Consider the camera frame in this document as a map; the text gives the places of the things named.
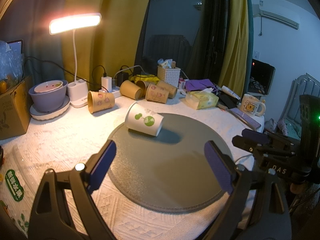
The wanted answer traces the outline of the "black power adapter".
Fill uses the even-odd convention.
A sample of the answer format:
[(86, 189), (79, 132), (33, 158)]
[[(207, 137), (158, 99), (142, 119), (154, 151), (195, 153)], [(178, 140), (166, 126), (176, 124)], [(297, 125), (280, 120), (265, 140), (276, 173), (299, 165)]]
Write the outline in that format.
[(121, 84), (129, 79), (129, 73), (127, 72), (120, 72), (117, 74), (117, 86), (120, 87)]

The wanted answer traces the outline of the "purple bowl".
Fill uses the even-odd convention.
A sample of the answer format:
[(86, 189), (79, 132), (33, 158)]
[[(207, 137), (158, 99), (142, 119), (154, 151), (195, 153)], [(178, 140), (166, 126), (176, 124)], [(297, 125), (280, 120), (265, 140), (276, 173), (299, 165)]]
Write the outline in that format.
[(28, 93), (31, 96), (34, 107), (40, 112), (52, 112), (57, 110), (64, 102), (66, 96), (66, 90), (68, 81), (61, 80), (63, 82), (62, 87), (46, 93), (35, 93), (34, 88), (30, 88)]

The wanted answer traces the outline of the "clear plastic bag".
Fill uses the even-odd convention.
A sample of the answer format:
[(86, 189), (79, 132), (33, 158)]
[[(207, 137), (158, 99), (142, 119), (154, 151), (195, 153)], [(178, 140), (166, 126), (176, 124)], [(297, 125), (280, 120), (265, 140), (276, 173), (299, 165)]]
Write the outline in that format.
[(1, 80), (15, 86), (23, 76), (23, 56), (12, 50), (7, 42), (1, 41)]

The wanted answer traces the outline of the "white charger plug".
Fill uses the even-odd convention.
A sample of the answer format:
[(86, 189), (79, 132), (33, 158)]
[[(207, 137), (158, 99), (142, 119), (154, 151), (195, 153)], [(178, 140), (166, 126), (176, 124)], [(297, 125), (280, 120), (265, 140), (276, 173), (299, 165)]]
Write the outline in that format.
[(108, 93), (112, 92), (112, 77), (103, 76), (101, 78), (101, 89)]

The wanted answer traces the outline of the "white air conditioner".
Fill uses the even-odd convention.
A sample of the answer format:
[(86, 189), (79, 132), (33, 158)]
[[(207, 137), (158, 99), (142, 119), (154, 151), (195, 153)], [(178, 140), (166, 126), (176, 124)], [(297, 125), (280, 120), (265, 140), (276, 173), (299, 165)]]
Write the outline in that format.
[(285, 7), (267, 4), (267, 5), (259, 5), (252, 4), (253, 15), (255, 17), (260, 16), (264, 18), (269, 18), (271, 20), (277, 21), (284, 25), (287, 25), (293, 29), (298, 30), (300, 26), (300, 17), (299, 15), (289, 10)]

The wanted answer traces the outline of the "white paper cup green print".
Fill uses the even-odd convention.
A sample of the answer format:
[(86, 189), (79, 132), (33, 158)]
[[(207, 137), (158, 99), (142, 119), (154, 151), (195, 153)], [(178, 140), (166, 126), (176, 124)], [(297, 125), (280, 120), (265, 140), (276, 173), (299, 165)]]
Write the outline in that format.
[(164, 116), (134, 102), (127, 111), (125, 125), (128, 129), (157, 137), (163, 120)]

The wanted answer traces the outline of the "white bear mug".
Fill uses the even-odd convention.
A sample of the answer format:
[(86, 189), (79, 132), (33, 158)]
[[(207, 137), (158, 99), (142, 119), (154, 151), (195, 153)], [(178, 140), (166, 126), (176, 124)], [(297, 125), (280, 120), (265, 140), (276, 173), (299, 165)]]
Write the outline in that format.
[(266, 106), (255, 96), (244, 94), (241, 101), (240, 110), (250, 116), (263, 116), (266, 111)]

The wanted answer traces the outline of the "round grey heating mat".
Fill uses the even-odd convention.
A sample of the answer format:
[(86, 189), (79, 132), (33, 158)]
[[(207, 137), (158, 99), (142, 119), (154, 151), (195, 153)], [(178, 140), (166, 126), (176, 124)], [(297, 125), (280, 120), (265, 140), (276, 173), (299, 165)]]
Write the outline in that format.
[(116, 157), (108, 175), (129, 200), (147, 209), (166, 213), (195, 212), (219, 200), (224, 191), (204, 156), (212, 140), (226, 155), (223, 138), (193, 118), (163, 113), (157, 137), (120, 124), (110, 134)]

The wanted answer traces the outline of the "white lattice basket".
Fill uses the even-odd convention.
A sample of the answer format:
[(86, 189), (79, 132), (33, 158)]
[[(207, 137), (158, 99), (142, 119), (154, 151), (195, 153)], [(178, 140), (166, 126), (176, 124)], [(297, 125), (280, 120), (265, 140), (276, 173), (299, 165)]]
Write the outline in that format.
[(178, 87), (179, 79), (180, 79), (180, 68), (157, 68), (157, 77), (174, 87)]

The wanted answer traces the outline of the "pink inner bowl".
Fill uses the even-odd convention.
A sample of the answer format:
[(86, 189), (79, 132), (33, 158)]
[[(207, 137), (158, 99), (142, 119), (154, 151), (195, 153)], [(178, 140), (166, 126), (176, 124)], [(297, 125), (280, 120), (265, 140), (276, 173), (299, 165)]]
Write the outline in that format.
[(63, 82), (61, 80), (50, 80), (50, 81), (46, 81), (43, 82), (39, 85), (37, 85), (34, 88), (34, 92), (35, 93), (46, 93), (46, 92), (51, 92), (53, 90), (56, 90), (60, 87), (62, 87)]

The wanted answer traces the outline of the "yellow curtain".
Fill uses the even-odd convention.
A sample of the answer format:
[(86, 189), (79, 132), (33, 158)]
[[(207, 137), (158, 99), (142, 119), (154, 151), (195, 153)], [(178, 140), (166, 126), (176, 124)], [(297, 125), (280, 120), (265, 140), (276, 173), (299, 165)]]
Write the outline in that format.
[[(101, 87), (101, 76), (114, 74), (123, 65), (135, 64), (140, 32), (149, 0), (66, 0), (67, 15), (99, 12), (96, 27), (75, 31), (78, 76), (91, 90)], [(72, 31), (61, 34), (63, 65), (71, 82), (75, 72)]]

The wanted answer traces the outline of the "brown printed paper cup front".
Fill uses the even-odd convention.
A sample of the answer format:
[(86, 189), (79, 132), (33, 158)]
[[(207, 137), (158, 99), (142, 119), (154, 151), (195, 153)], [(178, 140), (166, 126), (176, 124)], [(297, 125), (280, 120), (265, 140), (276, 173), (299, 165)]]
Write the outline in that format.
[(146, 90), (145, 99), (147, 101), (153, 101), (158, 103), (167, 103), (169, 92), (157, 85), (149, 84)]

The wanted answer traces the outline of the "plain brown paper cup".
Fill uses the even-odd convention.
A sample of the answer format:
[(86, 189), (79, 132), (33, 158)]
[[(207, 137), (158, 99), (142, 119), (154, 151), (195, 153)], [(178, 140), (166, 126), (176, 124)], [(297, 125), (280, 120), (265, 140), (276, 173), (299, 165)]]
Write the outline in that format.
[(133, 100), (139, 100), (142, 97), (143, 91), (136, 84), (129, 80), (124, 81), (120, 86), (120, 93)]

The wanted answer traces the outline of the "purple cloth pouch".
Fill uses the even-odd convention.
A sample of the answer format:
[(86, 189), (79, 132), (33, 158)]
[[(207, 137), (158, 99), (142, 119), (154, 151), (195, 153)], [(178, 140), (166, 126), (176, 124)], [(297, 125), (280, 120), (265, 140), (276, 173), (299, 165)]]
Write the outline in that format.
[(216, 89), (216, 85), (214, 85), (210, 79), (188, 80), (185, 83), (185, 90), (188, 92), (204, 90), (206, 88)]

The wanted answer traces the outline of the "purple notebook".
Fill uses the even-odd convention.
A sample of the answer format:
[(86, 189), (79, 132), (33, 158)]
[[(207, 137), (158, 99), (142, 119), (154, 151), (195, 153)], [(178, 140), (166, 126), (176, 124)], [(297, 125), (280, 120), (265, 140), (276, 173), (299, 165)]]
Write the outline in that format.
[(259, 124), (259, 122), (255, 121), (252, 117), (240, 111), (236, 107), (229, 109), (228, 112), (231, 113), (236, 118), (238, 118), (240, 121), (242, 121), (244, 124), (246, 124), (248, 127), (253, 129), (254, 131), (257, 131), (261, 127), (261, 124)]

